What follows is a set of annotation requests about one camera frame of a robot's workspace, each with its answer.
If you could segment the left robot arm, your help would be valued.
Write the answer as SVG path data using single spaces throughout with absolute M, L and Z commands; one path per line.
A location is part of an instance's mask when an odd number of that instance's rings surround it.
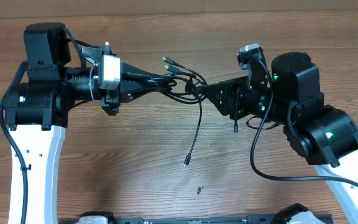
M 56 223 L 58 166 L 73 108 L 99 101 L 110 116 L 173 81 L 121 61 L 108 44 L 75 40 L 61 22 L 28 25 L 21 62 L 0 104 L 11 145 L 9 223 Z

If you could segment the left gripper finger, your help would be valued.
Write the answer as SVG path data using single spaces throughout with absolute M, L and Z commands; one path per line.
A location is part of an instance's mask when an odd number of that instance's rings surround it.
M 158 77 L 160 77 L 160 75 L 146 72 L 137 67 L 121 62 L 121 78 L 124 81 L 140 82 L 142 80 L 150 80 Z
M 165 89 L 166 87 L 151 84 L 123 83 L 119 90 L 119 99 L 121 103 L 129 103 L 148 93 L 162 91 Z

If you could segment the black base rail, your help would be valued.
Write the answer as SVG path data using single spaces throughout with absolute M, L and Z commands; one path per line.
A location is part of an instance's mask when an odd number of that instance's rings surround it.
M 60 223 L 117 223 L 117 224 L 174 224 L 174 223 L 328 223 L 333 224 L 331 214 L 317 215 L 305 206 L 295 203 L 275 214 L 248 214 L 243 217 L 209 217 L 209 218 L 116 218 L 113 212 L 85 212 L 77 219 L 61 220 Z

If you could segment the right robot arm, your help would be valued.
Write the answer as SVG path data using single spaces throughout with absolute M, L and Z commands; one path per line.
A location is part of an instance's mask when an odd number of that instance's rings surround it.
M 282 125 L 291 148 L 327 183 L 350 223 L 358 223 L 358 127 L 343 110 L 324 102 L 319 69 L 304 52 L 289 52 L 267 65 L 262 48 L 237 52 L 249 73 L 201 88 L 218 111 L 237 121 L 254 115 Z

